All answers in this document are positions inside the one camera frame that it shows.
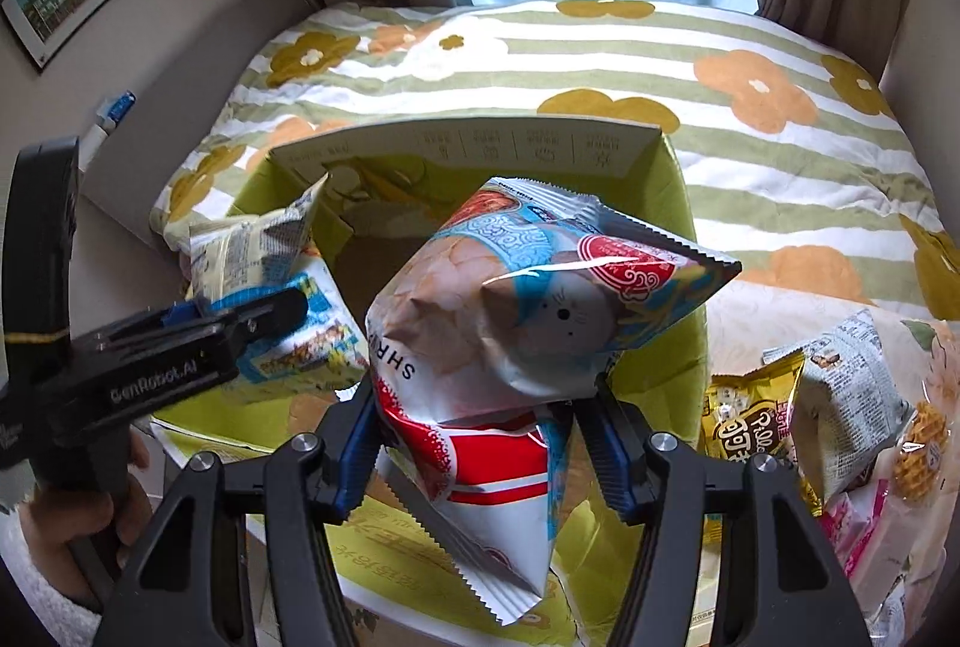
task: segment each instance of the yellow flower print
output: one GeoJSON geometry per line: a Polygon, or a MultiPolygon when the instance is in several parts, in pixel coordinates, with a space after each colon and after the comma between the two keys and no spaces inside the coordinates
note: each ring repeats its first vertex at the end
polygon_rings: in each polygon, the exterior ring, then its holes
{"type": "Polygon", "coordinates": [[[557,10],[575,19],[646,19],[656,8],[641,0],[564,0],[557,3],[557,10]]]}
{"type": "Polygon", "coordinates": [[[930,313],[960,319],[960,249],[946,232],[931,233],[902,214],[901,224],[917,246],[913,266],[930,313]]]}
{"type": "Polygon", "coordinates": [[[885,113],[886,116],[894,118],[894,112],[890,110],[883,94],[880,94],[877,81],[867,73],[867,70],[858,64],[838,56],[829,56],[829,54],[824,54],[821,61],[833,76],[830,78],[830,85],[834,92],[837,92],[843,102],[846,102],[854,111],[865,113],[867,116],[885,113]]]}
{"type": "Polygon", "coordinates": [[[728,51],[698,59],[693,74],[704,86],[731,96],[733,116],[767,135],[784,131],[787,121],[813,126],[813,100],[787,78],[779,65],[752,51],[728,51]]]}
{"type": "Polygon", "coordinates": [[[463,47],[463,35],[448,35],[440,41],[440,48],[444,51],[453,51],[453,49],[462,49],[463,47]]]}
{"type": "Polygon", "coordinates": [[[356,35],[338,38],[328,32],[305,32],[295,43],[283,46],[274,54],[267,86],[282,86],[295,78],[306,78],[336,67],[358,43],[360,38],[356,35]]]}
{"type": "Polygon", "coordinates": [[[556,94],[539,105],[536,113],[565,113],[568,116],[601,116],[656,124],[665,134],[680,129],[680,118],[656,100],[646,97],[624,97],[613,100],[596,89],[572,89],[556,94]]]}
{"type": "Polygon", "coordinates": [[[213,188],[213,178],[221,170],[232,167],[243,156],[242,145],[218,145],[200,160],[196,170],[181,175],[170,188],[170,217],[174,222],[184,218],[194,206],[203,202],[213,188]]]}

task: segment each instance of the striped bedsheet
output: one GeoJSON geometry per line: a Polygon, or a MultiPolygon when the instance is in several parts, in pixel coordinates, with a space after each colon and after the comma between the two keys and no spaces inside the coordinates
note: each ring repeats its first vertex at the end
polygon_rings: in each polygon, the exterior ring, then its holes
{"type": "Polygon", "coordinates": [[[699,242],[742,279],[960,318],[960,259],[877,83],[759,17],[642,1],[322,10],[256,56],[152,227],[184,248],[273,145],[396,116],[590,113],[656,123],[699,242]]]}

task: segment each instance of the shrimp snack bag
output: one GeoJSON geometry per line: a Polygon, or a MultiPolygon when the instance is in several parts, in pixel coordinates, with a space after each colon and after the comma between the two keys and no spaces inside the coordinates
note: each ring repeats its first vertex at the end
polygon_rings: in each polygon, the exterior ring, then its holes
{"type": "Polygon", "coordinates": [[[544,596],[568,401],[739,270],[594,196],[493,178],[374,299],[380,472],[501,623],[544,596]]]}

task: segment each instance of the flower pattern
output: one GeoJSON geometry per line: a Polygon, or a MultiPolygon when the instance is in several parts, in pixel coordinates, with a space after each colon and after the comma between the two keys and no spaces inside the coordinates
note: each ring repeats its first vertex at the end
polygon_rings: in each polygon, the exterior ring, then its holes
{"type": "Polygon", "coordinates": [[[946,232],[931,233],[902,214],[899,218],[917,246],[913,266],[930,313],[938,319],[960,319],[960,249],[946,232]]]}
{"type": "Polygon", "coordinates": [[[894,118],[894,112],[890,110],[886,98],[880,92],[877,81],[867,73],[867,70],[856,63],[829,54],[824,54],[821,61],[832,75],[830,85],[834,92],[837,92],[843,102],[846,102],[854,111],[865,113],[867,116],[884,113],[885,116],[894,118]]]}
{"type": "Polygon", "coordinates": [[[440,81],[455,73],[497,70],[506,62],[505,41],[491,34],[491,22],[474,16],[445,22],[448,33],[434,32],[407,52],[403,65],[422,81],[440,81]]]}
{"type": "Polygon", "coordinates": [[[784,131],[787,121],[813,126],[818,110],[813,100],[787,78],[784,70],[752,51],[728,51],[693,64],[704,86],[731,96],[733,116],[767,135],[784,131]]]}
{"type": "Polygon", "coordinates": [[[203,202],[213,188],[213,177],[244,154],[242,145],[218,145],[200,160],[196,170],[181,175],[170,188],[170,221],[178,221],[203,202]]]}
{"type": "Polygon", "coordinates": [[[270,153],[270,149],[277,145],[284,145],[285,143],[294,142],[294,140],[301,140],[302,137],[310,137],[311,135],[316,135],[318,132],[328,132],[331,129],[346,127],[349,126],[350,123],[351,122],[345,118],[327,118],[314,126],[309,121],[306,121],[305,118],[292,116],[286,121],[282,121],[267,135],[267,142],[257,150],[256,154],[251,154],[250,158],[248,158],[246,170],[247,172],[251,172],[261,161],[266,159],[267,154],[270,153]]]}
{"type": "Polygon", "coordinates": [[[425,25],[411,27],[409,25],[378,26],[373,32],[373,39],[367,46],[371,54],[382,56],[391,51],[407,51],[417,43],[421,43],[427,35],[433,32],[443,22],[427,22],[425,25]]]}
{"type": "Polygon", "coordinates": [[[359,43],[357,35],[338,38],[328,32],[304,32],[295,43],[283,46],[272,56],[267,86],[282,86],[287,81],[334,68],[359,43]]]}
{"type": "Polygon", "coordinates": [[[557,10],[575,19],[646,19],[656,8],[642,0],[564,0],[557,3],[557,10]]]}
{"type": "Polygon", "coordinates": [[[613,100],[596,89],[572,89],[541,102],[536,113],[564,113],[568,116],[601,116],[656,124],[665,134],[680,129],[680,118],[656,100],[646,97],[624,97],[613,100]]]}
{"type": "Polygon", "coordinates": [[[830,246],[785,246],[770,255],[766,270],[744,270],[740,279],[872,305],[853,263],[830,246]]]}

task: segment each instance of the food package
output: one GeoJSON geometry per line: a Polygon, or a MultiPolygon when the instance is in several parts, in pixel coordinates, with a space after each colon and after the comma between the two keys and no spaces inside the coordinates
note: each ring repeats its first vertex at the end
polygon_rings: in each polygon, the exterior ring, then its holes
{"type": "Polygon", "coordinates": [[[768,349],[771,363],[802,348],[806,355],[796,410],[816,425],[817,459],[800,465],[823,501],[846,489],[881,450],[896,444],[913,408],[896,391],[880,336],[864,308],[815,340],[768,349]]]}
{"type": "Polygon", "coordinates": [[[875,617],[867,622],[872,647],[902,647],[906,641],[904,580],[899,581],[875,617]]]}
{"type": "MultiPolygon", "coordinates": [[[[765,452],[798,470],[790,431],[794,396],[803,375],[805,355],[797,350],[745,376],[719,375],[710,379],[704,396],[704,450],[720,460],[749,460],[765,452]]],[[[800,493],[814,516],[822,504],[803,474],[800,493]]],[[[723,535],[719,516],[707,516],[704,541],[723,535]]]]}
{"type": "Polygon", "coordinates": [[[235,400],[339,390],[367,368],[367,342],[309,239],[322,186],[320,180],[287,208],[262,217],[190,229],[192,289],[203,311],[232,308],[282,287],[297,287],[307,298],[301,327],[248,345],[237,361],[240,376],[224,385],[235,400]]]}
{"type": "MultiPolygon", "coordinates": [[[[930,377],[923,383],[923,400],[918,401],[896,449],[884,452],[877,460],[867,487],[847,493],[853,511],[859,514],[859,521],[866,519],[866,525],[850,554],[838,554],[868,619],[885,606],[884,601],[889,600],[890,591],[901,576],[909,572],[909,600],[913,583],[936,570],[935,562],[925,564],[914,547],[928,534],[943,493],[955,492],[956,487],[950,431],[960,385],[956,379],[935,378],[938,354],[943,353],[938,340],[933,340],[933,361],[930,377]],[[908,565],[911,557],[914,562],[908,565]]],[[[843,499],[830,506],[831,511],[845,508],[843,499]]],[[[834,543],[835,548],[841,546],[841,542],[834,543]]]]}
{"type": "Polygon", "coordinates": [[[493,178],[367,316],[381,472],[501,623],[544,596],[563,501],[568,404],[739,263],[593,196],[493,178]]]}

